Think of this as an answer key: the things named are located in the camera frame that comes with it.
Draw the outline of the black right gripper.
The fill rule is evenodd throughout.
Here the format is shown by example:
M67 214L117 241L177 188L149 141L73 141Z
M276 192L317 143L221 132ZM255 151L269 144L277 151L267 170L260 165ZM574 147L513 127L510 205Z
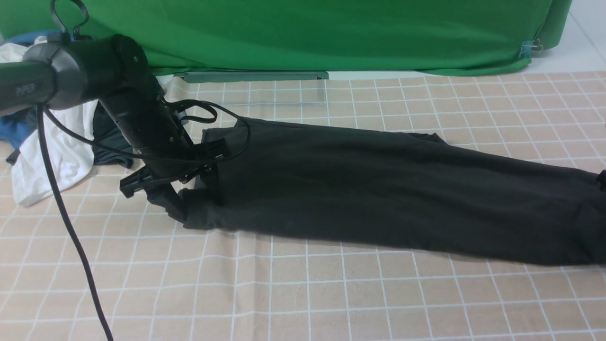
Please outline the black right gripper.
M606 170L601 171L597 177L597 182L599 184L599 189L602 192L606 192Z

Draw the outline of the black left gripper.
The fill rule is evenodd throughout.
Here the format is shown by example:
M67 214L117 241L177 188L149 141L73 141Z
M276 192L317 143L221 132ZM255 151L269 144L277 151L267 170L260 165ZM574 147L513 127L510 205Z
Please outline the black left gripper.
M198 223L199 192L160 184L162 180L191 180L204 170L204 165L180 162L195 159L194 145L172 111L162 103L164 95L162 87L151 97L128 87L99 100L143 161L143 168L121 179L119 189L126 198L143 190L150 204L164 209L176 222Z

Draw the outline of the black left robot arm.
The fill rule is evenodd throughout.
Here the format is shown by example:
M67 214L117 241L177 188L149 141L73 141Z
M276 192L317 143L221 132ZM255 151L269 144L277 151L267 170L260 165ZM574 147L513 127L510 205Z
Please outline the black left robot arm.
M120 181L125 197L143 190L150 203L184 223L186 207L172 183L195 176L194 143L180 123L181 108L164 103L143 48L115 35L35 45L22 61L1 67L1 114L44 105L74 108L98 100L132 147L143 168Z

